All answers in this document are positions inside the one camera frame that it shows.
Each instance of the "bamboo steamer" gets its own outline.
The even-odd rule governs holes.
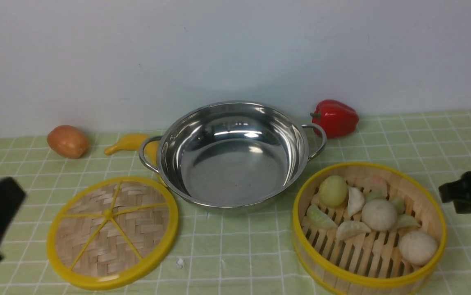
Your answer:
[[[361,212],[348,216],[346,202],[329,209],[315,196],[319,185],[328,176],[340,175],[350,186],[370,192],[365,182],[379,176],[388,183],[388,199],[401,197],[405,214],[421,224],[419,230],[438,242],[436,255],[424,267],[415,267],[402,259],[398,250],[400,238],[410,230],[397,232],[372,231],[339,243],[335,229],[318,230],[310,226],[306,211],[310,204],[318,206],[337,225],[347,220],[361,220]],[[430,279],[437,267],[447,241],[443,213],[434,198],[419,183],[403,173],[371,163],[348,162],[325,168],[304,183],[296,196],[293,211],[295,251],[310,276],[329,291],[339,295],[408,295],[415,294]]]

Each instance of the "pot rim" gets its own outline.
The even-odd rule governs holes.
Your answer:
[[[225,206],[225,205],[216,204],[214,202],[207,202],[207,201],[203,201],[203,200],[194,198],[194,197],[186,194],[185,192],[177,189],[177,187],[175,187],[175,185],[173,185],[173,183],[171,183],[169,181],[168,177],[166,177],[166,173],[162,169],[162,161],[161,161],[162,148],[164,146],[164,142],[166,142],[168,140],[168,136],[170,135],[170,133],[173,133],[175,127],[178,126],[184,119],[191,116],[192,114],[195,114],[195,113],[200,112],[201,110],[204,110],[204,109],[207,109],[207,108],[222,106],[224,104],[253,104],[253,105],[259,106],[259,107],[273,109],[276,112],[280,113],[282,116],[284,116],[286,119],[288,119],[288,121],[299,130],[299,133],[301,134],[301,137],[303,139],[303,148],[304,148],[303,159],[301,161],[299,161],[300,164],[299,164],[299,169],[297,170],[297,172],[290,178],[290,180],[285,185],[283,185],[280,188],[274,189],[272,192],[269,192],[268,194],[266,194],[264,196],[261,196],[260,198],[256,199],[255,201],[252,201],[252,203]],[[173,192],[175,192],[178,196],[180,196],[181,198],[185,199],[188,202],[191,202],[191,203],[194,203],[194,204],[197,204],[197,205],[202,205],[202,206],[205,206],[205,207],[215,207],[215,208],[219,208],[219,209],[242,208],[242,207],[249,207],[249,206],[252,206],[252,205],[257,205],[257,204],[263,203],[263,202],[277,196],[278,194],[284,192],[295,181],[297,181],[299,176],[301,176],[301,173],[303,172],[303,170],[305,169],[305,167],[308,163],[308,157],[309,157],[308,138],[306,136],[305,131],[303,130],[303,127],[300,124],[298,124],[294,120],[292,120],[292,118],[290,116],[286,115],[281,109],[277,109],[277,108],[275,108],[273,106],[270,106],[268,104],[265,104],[265,103],[260,103],[260,102],[256,102],[256,101],[248,101],[248,100],[229,100],[229,101],[215,102],[215,103],[207,104],[206,106],[202,106],[202,107],[197,108],[195,110],[192,110],[191,112],[188,112],[184,116],[181,116],[179,119],[177,119],[177,121],[175,121],[168,129],[166,129],[166,131],[164,132],[164,135],[159,140],[159,146],[157,147],[157,167],[159,167],[159,175],[161,176],[162,181],[164,181],[164,183],[168,186],[168,188],[170,190],[172,190]]]

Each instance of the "yellow banana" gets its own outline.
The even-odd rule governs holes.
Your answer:
[[[140,149],[142,142],[144,142],[144,140],[146,140],[149,137],[150,136],[143,133],[126,134],[125,136],[122,136],[121,138],[119,138],[119,140],[115,144],[108,146],[108,148],[104,150],[104,155],[109,156],[119,151],[138,151]],[[158,141],[152,141],[148,145],[146,145],[144,149],[144,153],[148,155],[150,162],[153,163],[153,165],[155,166],[157,166],[157,147],[158,146],[159,146]],[[166,184],[162,181],[159,174],[157,174],[157,179],[159,180],[160,183],[162,183],[162,185],[166,186]]]

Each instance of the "potato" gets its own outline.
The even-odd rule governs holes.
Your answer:
[[[77,128],[70,125],[61,125],[48,134],[48,145],[59,155],[70,159],[78,159],[86,153],[89,140]]]

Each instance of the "stainless steel pot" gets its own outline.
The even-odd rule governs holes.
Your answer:
[[[302,128],[319,130],[312,154]],[[159,140],[157,166],[144,149]],[[227,101],[196,109],[163,136],[143,142],[139,158],[181,198],[205,207],[228,209],[268,203],[301,175],[327,142],[315,124],[297,125],[282,112],[250,101]]]

